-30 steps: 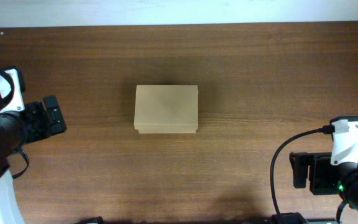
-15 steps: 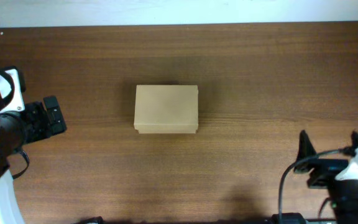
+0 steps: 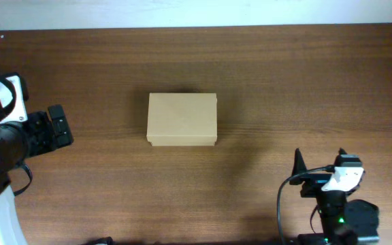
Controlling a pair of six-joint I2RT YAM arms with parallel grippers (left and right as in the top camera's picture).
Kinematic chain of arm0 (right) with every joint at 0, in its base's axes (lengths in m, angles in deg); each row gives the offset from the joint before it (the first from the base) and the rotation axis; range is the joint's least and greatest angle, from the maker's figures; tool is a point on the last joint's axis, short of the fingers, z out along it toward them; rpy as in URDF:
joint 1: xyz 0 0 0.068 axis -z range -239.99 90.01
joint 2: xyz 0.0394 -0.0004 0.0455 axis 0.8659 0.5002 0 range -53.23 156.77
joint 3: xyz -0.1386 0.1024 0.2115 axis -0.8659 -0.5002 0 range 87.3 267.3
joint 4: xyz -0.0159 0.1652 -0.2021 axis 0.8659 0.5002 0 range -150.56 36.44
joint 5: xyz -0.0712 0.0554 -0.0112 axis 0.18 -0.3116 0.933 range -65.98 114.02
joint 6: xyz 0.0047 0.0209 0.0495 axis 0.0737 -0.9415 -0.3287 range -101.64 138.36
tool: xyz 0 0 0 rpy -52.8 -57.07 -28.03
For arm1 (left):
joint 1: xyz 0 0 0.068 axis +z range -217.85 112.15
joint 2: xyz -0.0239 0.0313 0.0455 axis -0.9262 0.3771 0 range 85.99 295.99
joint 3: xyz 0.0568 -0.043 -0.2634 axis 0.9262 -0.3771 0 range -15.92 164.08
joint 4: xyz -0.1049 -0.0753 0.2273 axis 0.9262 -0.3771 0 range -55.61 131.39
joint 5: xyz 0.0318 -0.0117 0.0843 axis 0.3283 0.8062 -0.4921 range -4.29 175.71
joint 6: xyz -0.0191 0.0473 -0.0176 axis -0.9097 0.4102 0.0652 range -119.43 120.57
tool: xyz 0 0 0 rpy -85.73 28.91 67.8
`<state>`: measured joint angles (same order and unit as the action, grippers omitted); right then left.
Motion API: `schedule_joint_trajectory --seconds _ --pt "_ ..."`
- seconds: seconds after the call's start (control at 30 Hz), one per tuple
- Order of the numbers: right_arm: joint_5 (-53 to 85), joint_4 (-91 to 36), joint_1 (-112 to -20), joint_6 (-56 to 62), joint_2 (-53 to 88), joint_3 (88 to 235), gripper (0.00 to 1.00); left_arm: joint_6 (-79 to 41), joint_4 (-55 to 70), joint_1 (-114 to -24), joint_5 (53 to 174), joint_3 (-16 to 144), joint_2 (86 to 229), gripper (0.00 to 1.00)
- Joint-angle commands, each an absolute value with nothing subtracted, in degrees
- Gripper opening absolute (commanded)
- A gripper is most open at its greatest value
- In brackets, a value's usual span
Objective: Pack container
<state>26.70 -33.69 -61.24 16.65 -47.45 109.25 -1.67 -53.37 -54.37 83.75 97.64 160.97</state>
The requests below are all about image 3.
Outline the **brown cardboard box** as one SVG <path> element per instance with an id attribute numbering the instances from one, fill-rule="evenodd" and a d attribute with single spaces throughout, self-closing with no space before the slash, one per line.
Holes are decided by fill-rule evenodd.
<path id="1" fill-rule="evenodd" d="M 149 94 L 146 138 L 152 146 L 214 146 L 216 94 Z"/>

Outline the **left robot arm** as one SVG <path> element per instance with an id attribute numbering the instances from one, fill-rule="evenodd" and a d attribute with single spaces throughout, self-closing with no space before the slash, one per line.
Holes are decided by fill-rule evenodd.
<path id="1" fill-rule="evenodd" d="M 26 159 L 53 152 L 73 143 L 63 107 L 27 113 L 29 94 L 18 73 L 0 75 L 0 244 L 26 244 L 18 221 L 15 198 L 26 191 L 14 191 L 9 172 L 22 169 L 32 178 Z"/>

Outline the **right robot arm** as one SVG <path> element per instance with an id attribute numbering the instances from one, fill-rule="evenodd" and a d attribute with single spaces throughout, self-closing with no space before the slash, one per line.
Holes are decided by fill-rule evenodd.
<path id="1" fill-rule="evenodd" d="M 357 155 L 339 149 L 334 163 L 325 166 L 321 173 L 306 167 L 301 152 L 295 150 L 290 185 L 300 185 L 302 198 L 313 198 L 316 206 L 312 215 L 318 214 L 322 232 L 299 234 L 296 244 L 375 244 L 378 234 L 379 208 L 362 200 L 349 201 L 360 187 L 365 175 L 363 163 Z"/>

